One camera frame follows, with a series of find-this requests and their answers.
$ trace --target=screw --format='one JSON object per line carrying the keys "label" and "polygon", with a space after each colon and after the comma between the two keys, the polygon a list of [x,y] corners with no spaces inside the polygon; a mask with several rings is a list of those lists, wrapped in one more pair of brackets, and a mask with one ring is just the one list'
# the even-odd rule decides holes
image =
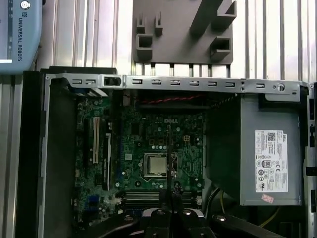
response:
{"label": "screw", "polygon": [[224,221],[226,220],[226,218],[225,218],[224,216],[221,216],[221,215],[217,215],[217,216],[216,216],[216,219],[217,219],[218,221],[221,221],[221,222],[224,222]]}
{"label": "screw", "polygon": [[28,1],[23,1],[20,6],[23,10],[27,10],[30,8],[31,4]]}
{"label": "screw", "polygon": [[133,217],[131,217],[131,216],[126,216],[125,218],[124,218],[124,220],[125,221],[132,221],[133,220]]}
{"label": "screw", "polygon": [[159,215],[164,215],[164,214],[165,214],[165,212],[162,211],[162,210],[158,210],[157,213],[158,213]]}
{"label": "screw", "polygon": [[192,214],[192,212],[190,210],[184,210],[183,212],[185,215],[189,216],[190,214]]}

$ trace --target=cable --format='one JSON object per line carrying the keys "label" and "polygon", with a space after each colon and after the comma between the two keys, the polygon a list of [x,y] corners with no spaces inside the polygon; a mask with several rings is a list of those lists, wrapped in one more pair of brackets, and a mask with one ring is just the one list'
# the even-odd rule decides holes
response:
{"label": "cable", "polygon": [[224,205],[223,205],[223,194],[224,194],[224,192],[221,191],[221,195],[220,195],[220,205],[221,205],[221,209],[222,209],[223,214],[226,214],[226,212],[225,212],[225,210],[224,210]]}
{"label": "cable", "polygon": [[270,222],[276,217],[276,215],[278,214],[278,211],[280,210],[280,208],[281,208],[281,207],[278,207],[277,210],[276,210],[276,212],[274,212],[274,214],[273,214],[270,218],[268,218],[265,222],[261,223],[261,224],[259,225],[259,227],[264,227],[264,226],[266,226],[268,223],[270,223]]}
{"label": "cable", "polygon": [[[124,96],[127,98],[134,98],[134,99],[136,99],[136,101],[138,101],[136,97],[132,97],[129,95],[124,95]],[[143,101],[140,101],[140,103],[142,103],[142,104],[157,104],[157,103],[167,103],[167,102],[173,102],[173,101],[190,101],[190,100],[193,100],[195,98],[202,97],[202,96],[204,96],[204,95],[199,94],[199,95],[190,96],[190,97],[165,98],[165,99],[158,99],[158,100],[151,100],[151,101],[143,100]]]}
{"label": "cable", "polygon": [[207,205],[206,205],[206,210],[205,210],[205,218],[207,218],[208,215],[208,211],[209,211],[209,207],[212,204],[212,201],[214,200],[214,198],[217,196],[217,194],[220,192],[220,188],[216,188],[209,196],[208,200],[207,200]]}

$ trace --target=white label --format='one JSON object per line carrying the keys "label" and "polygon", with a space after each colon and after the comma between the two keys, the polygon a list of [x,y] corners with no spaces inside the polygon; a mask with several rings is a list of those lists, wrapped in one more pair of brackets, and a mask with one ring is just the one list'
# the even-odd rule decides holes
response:
{"label": "white label", "polygon": [[255,131],[256,192],[288,192],[287,134]]}

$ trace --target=pcie slot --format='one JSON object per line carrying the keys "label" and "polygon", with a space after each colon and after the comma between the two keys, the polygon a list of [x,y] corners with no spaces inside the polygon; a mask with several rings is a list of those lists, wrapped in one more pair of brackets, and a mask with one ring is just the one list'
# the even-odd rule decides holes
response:
{"label": "pcie slot", "polygon": [[99,125],[100,125],[99,117],[93,117],[93,125],[94,125],[93,164],[97,164],[98,157],[99,157]]}
{"label": "pcie slot", "polygon": [[103,144],[103,185],[105,191],[109,190],[110,185],[110,159],[111,159],[111,134],[107,133]]}
{"label": "pcie slot", "polygon": [[87,169],[89,165],[89,120],[84,120],[84,133],[83,133],[83,166],[85,177],[87,177]]}

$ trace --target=yellow wire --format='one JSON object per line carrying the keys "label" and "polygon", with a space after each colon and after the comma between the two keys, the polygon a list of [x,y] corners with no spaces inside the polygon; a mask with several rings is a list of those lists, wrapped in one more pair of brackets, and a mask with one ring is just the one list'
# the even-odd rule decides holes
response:
{"label": "yellow wire", "polygon": [[221,209],[223,214],[226,214],[225,210],[224,210],[224,205],[223,205],[223,191],[221,191],[221,195],[220,195],[220,205],[221,205]]}
{"label": "yellow wire", "polygon": [[268,223],[270,223],[276,217],[276,215],[278,214],[279,209],[280,209],[280,207],[276,210],[276,212],[274,212],[274,214],[270,218],[268,218],[265,222],[261,223],[260,227],[264,227]]}

